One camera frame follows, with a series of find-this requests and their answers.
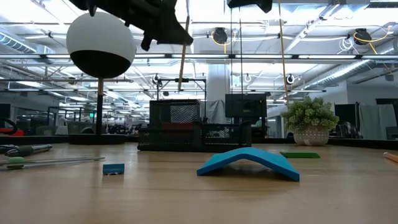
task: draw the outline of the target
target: green plant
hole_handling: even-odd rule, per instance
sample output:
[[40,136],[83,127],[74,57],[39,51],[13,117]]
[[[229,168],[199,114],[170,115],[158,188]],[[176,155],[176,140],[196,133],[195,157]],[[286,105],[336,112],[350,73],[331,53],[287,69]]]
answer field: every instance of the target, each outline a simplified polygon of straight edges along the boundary
[[304,101],[295,101],[288,105],[287,112],[281,114],[286,120],[285,127],[289,130],[301,130],[309,126],[322,126],[332,129],[337,125],[339,118],[331,110],[331,103],[325,103],[323,98]]

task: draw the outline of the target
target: blue arch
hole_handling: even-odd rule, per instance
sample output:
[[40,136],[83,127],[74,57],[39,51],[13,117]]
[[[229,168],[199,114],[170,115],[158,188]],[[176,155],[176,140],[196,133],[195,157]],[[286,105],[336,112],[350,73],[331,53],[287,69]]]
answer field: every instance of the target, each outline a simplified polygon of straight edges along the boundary
[[197,170],[197,175],[206,175],[213,170],[222,168],[240,159],[248,159],[250,161],[258,162],[276,172],[290,177],[294,181],[300,181],[299,172],[292,167],[285,157],[272,154],[255,147],[244,147],[216,154]]

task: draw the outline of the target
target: white plant pot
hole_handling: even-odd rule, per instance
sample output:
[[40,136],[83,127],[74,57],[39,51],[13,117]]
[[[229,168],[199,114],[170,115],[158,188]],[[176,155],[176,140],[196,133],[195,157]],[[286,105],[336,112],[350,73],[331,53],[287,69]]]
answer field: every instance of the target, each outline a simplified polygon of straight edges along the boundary
[[329,141],[329,129],[321,126],[309,126],[294,131],[294,141],[299,145],[324,146]]

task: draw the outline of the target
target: blue block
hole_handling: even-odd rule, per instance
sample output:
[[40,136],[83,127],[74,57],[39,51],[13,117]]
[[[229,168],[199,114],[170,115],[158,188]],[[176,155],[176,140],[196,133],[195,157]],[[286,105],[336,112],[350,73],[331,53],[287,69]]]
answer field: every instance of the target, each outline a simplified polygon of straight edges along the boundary
[[124,164],[104,164],[102,166],[103,174],[123,174]]
[[290,177],[294,181],[300,181],[300,174],[297,172],[288,160],[280,155],[272,154],[254,147],[244,147],[229,152],[216,154],[209,161],[197,170],[197,175],[206,175],[207,173],[222,168],[232,162],[240,159],[248,159],[258,162],[276,172]]

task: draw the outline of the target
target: desk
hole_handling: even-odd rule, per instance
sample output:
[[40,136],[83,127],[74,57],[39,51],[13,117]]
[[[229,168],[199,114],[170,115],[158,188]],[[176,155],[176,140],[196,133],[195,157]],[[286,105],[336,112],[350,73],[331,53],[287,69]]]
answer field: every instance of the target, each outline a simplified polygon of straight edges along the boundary
[[[119,146],[54,144],[32,159],[104,156],[24,170],[0,169],[0,223],[396,223],[398,164],[381,150],[342,146],[254,145],[278,153],[315,151],[321,159],[290,159],[301,182],[239,161],[220,175],[197,177],[213,154],[139,152]],[[119,176],[102,164],[125,163]]]

